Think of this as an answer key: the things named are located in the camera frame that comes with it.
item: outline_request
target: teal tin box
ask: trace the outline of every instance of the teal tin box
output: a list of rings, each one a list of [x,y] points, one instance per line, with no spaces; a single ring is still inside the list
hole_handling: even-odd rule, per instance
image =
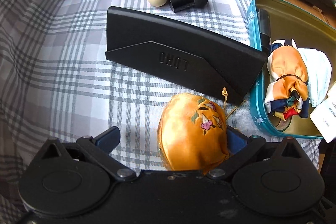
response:
[[[250,45],[262,50],[258,11],[266,10],[269,14],[270,40],[294,39],[299,48],[315,48],[324,52],[331,65],[330,83],[336,81],[336,30],[312,14],[284,0],[253,0],[247,12]],[[250,111],[255,125],[265,134],[276,137],[322,139],[322,135],[308,117],[293,116],[285,122],[268,115],[264,98],[270,77],[265,64],[256,79],[250,93]],[[310,105],[309,115],[314,110]]]

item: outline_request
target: plaid tablecloth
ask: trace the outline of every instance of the plaid tablecloth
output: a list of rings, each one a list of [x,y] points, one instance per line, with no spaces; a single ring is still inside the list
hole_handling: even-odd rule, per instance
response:
[[[209,0],[203,9],[174,14],[146,0],[0,0],[0,223],[22,215],[17,182],[50,136],[73,142],[118,126],[121,143],[113,157],[136,171],[163,169],[156,138],[162,110],[171,96],[195,92],[105,59],[110,6],[177,19],[249,45],[250,2]],[[247,102],[228,124],[260,135],[254,122]],[[317,166],[318,142],[300,143]]]

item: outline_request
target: snowflake pattern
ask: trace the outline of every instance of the snowflake pattern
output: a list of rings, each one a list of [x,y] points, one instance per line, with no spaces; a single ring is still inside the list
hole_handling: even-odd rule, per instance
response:
[[[254,18],[255,18],[254,12],[251,11],[248,17],[249,24],[254,20]]]
[[[254,122],[257,122],[258,124],[261,124],[261,123],[265,122],[264,120],[266,120],[266,118],[262,118],[261,115],[259,116],[259,118],[257,118],[256,116],[254,116],[254,118],[255,118]]]

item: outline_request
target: face mask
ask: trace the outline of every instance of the face mask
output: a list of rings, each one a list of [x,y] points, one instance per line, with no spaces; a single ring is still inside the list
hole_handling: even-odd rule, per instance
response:
[[[327,56],[314,48],[298,48],[308,71],[308,93],[312,107],[325,98],[331,78],[331,64]]]

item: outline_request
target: green leaf embroidery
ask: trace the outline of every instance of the green leaf embroidery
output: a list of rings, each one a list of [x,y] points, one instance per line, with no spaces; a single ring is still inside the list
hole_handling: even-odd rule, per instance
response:
[[[195,120],[196,120],[196,118],[198,117],[199,115],[198,115],[198,113],[197,113],[197,111],[195,111],[195,114],[191,117],[191,121],[193,122],[193,123],[195,123]]]
[[[204,102],[205,101],[205,99],[204,98],[202,98],[202,99],[199,99],[198,100],[198,104],[200,104],[200,103],[202,103],[202,102]]]

